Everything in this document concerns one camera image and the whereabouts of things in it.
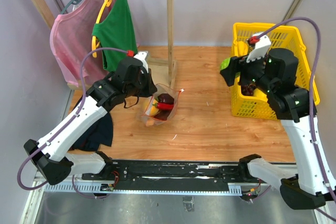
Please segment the green custard apple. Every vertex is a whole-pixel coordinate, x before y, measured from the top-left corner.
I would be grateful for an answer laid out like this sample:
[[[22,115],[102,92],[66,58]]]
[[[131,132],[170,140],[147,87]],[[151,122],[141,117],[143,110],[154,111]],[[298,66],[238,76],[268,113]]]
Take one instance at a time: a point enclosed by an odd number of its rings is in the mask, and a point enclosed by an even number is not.
[[[220,71],[226,69],[229,66],[230,60],[231,60],[231,58],[229,57],[229,58],[226,58],[225,60],[223,60],[221,62],[221,64],[220,64]]]

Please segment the dark purple bell pepper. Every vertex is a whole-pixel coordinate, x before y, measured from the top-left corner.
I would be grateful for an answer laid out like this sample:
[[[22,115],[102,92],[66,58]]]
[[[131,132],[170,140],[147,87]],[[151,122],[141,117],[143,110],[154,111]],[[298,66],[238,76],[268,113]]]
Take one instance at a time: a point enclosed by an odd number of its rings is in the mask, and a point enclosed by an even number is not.
[[[157,96],[157,100],[159,103],[174,104],[174,98],[168,93],[161,93]]]

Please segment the yellow peach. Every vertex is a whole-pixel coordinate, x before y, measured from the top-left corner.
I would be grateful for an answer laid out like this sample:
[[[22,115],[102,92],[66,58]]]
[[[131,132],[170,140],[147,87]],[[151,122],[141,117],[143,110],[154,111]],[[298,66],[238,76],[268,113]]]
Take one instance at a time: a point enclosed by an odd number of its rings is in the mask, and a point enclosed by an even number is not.
[[[159,109],[156,107],[158,101],[155,98],[147,98],[143,102],[143,113],[147,116],[155,116],[159,113]]]

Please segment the red chili pepper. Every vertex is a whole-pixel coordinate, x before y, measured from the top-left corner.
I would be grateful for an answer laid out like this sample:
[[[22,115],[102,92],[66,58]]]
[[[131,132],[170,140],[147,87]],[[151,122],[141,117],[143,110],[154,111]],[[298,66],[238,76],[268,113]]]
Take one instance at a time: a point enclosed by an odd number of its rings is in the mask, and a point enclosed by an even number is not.
[[[157,108],[158,110],[170,111],[174,108],[174,104],[167,104],[167,103],[158,102],[158,103],[154,104],[154,107]]]

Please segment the clear zip top bag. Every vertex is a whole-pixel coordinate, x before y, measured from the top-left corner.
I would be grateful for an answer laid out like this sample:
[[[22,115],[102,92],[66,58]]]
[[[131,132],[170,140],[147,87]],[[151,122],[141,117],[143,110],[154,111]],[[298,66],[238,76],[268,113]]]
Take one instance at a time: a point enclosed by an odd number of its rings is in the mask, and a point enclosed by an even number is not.
[[[184,89],[175,90],[163,84],[156,84],[157,91],[145,98],[137,114],[138,120],[145,126],[158,126],[172,119],[178,107],[180,95]]]

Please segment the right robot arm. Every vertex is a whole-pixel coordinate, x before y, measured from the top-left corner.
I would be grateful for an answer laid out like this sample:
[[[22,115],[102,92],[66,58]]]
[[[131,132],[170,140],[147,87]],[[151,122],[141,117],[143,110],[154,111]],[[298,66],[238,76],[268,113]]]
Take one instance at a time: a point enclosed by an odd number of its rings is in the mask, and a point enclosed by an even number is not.
[[[335,179],[327,174],[326,159],[320,148],[316,109],[309,111],[309,91],[295,84],[299,60],[285,48],[271,49],[261,59],[230,57],[220,64],[226,84],[240,77],[255,84],[267,96],[267,102],[285,129],[295,156],[297,173],[287,172],[251,154],[238,163],[238,177],[244,182],[261,179],[279,190],[284,202],[294,210],[318,209],[332,200]]]

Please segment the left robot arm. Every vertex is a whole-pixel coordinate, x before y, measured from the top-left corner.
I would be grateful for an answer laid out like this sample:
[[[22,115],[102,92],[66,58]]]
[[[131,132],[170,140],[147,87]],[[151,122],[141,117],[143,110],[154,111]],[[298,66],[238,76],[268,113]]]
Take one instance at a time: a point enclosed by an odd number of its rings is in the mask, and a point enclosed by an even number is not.
[[[68,150],[99,119],[108,115],[128,97],[147,98],[157,88],[146,62],[147,52],[125,57],[116,71],[95,82],[83,96],[81,103],[50,133],[38,141],[28,140],[24,149],[33,164],[50,185],[79,174],[94,174],[100,179],[112,175],[113,162],[103,152],[77,155]]]

